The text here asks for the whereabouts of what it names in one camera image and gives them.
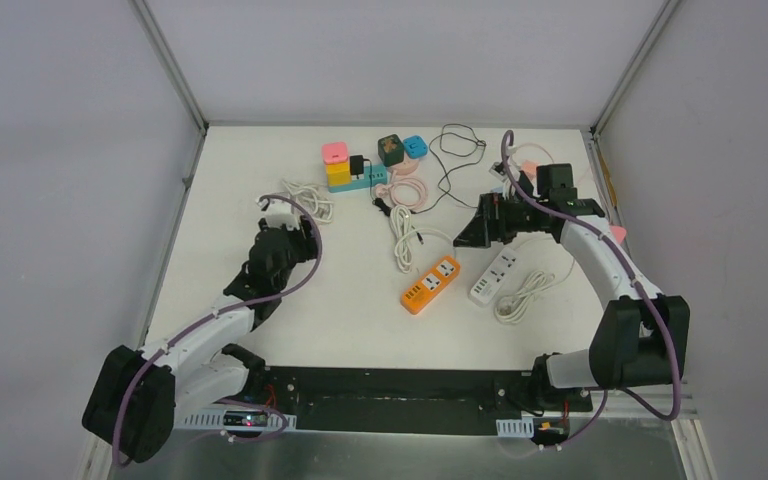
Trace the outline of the orange power strip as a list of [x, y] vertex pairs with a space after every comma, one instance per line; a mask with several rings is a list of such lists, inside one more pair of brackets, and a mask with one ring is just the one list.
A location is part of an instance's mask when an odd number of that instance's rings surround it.
[[460, 274], [461, 265], [452, 256], [442, 257], [400, 297], [400, 303], [411, 315], [424, 310]]

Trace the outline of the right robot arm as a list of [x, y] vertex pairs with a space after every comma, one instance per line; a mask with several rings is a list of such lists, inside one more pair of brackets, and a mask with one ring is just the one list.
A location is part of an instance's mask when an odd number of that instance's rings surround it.
[[651, 283], [620, 247], [599, 203], [581, 198], [569, 164], [540, 166], [535, 185], [526, 176], [515, 194], [480, 195], [456, 247], [508, 244], [520, 233], [546, 233], [575, 260], [604, 312], [588, 348], [535, 360], [528, 398], [555, 408], [568, 391], [618, 390], [662, 420], [678, 417], [690, 307]]

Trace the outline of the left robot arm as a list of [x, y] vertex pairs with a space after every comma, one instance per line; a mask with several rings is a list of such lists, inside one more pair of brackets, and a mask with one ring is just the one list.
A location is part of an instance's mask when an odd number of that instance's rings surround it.
[[322, 252], [315, 221], [287, 204], [267, 206], [258, 227], [240, 272], [202, 318], [105, 358], [81, 423], [112, 447], [115, 460], [151, 459], [178, 422], [217, 400], [233, 396], [248, 405], [263, 396], [262, 359], [236, 345], [297, 291], [289, 283], [293, 269], [318, 266]]

